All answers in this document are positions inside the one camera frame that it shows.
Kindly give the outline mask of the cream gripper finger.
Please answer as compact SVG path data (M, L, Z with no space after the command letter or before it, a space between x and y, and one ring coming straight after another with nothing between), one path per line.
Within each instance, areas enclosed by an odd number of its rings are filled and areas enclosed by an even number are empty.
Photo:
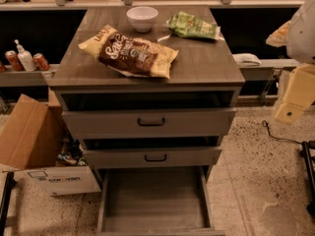
M315 101L315 65L299 64L290 74L275 119L293 124Z
M266 43L270 46L281 47L286 46L286 37L290 27L291 21L287 21L266 39Z

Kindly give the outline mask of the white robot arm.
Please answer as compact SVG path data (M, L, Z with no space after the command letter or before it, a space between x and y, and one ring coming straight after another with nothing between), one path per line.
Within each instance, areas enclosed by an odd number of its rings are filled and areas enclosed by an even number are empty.
M306 0L266 43L285 46L287 55L298 62L275 114L276 120L292 124L315 101L315 0Z

